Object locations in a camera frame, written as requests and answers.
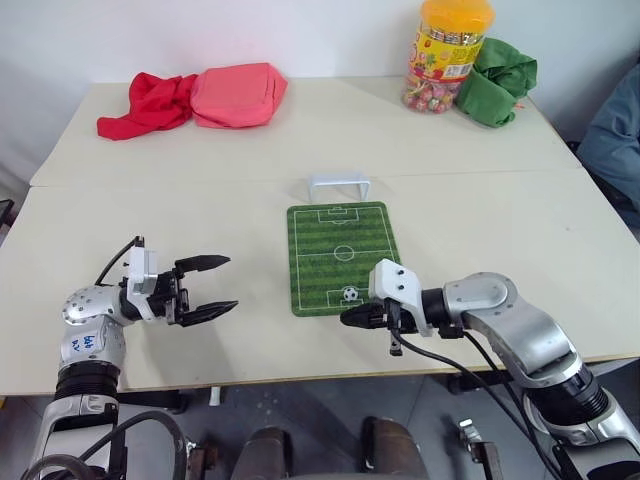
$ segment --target pink pouch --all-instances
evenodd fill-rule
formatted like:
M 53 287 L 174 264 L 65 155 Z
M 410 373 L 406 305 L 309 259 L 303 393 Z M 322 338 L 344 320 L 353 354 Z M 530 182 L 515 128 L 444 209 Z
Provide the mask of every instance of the pink pouch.
M 268 63 L 210 68 L 193 84 L 193 116 L 201 127 L 266 125 L 286 88 L 285 78 Z

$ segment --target soccer field mat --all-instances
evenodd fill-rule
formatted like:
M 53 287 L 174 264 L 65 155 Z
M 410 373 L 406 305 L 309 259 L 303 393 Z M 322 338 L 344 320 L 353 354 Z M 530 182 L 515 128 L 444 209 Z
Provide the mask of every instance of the soccer field mat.
M 299 317 L 338 315 L 368 302 L 376 263 L 400 263 L 382 202 L 291 207 L 287 227 L 291 309 Z

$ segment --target orange lid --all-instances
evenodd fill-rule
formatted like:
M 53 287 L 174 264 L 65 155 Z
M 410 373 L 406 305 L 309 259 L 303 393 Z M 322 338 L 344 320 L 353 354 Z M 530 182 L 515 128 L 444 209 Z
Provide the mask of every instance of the orange lid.
M 422 21 L 445 32 L 484 33 L 494 18 L 487 0 L 426 0 L 422 4 Z

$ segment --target blue jacket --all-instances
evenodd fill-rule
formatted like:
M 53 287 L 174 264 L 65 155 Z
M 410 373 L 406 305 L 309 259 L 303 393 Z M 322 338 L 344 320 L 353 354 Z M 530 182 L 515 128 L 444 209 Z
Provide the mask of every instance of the blue jacket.
M 624 193 L 635 207 L 621 211 L 640 227 L 640 65 L 618 84 L 591 122 L 578 148 L 588 170 Z

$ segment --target jar label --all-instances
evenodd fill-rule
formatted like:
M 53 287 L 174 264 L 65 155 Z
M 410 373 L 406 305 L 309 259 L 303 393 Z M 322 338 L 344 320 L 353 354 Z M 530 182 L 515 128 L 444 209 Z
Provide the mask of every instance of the jar label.
M 428 79 L 443 83 L 464 80 L 473 67 L 482 42 L 453 45 L 435 40 L 428 32 L 422 25 L 416 32 L 409 54 L 410 73 L 417 77 L 416 80 Z

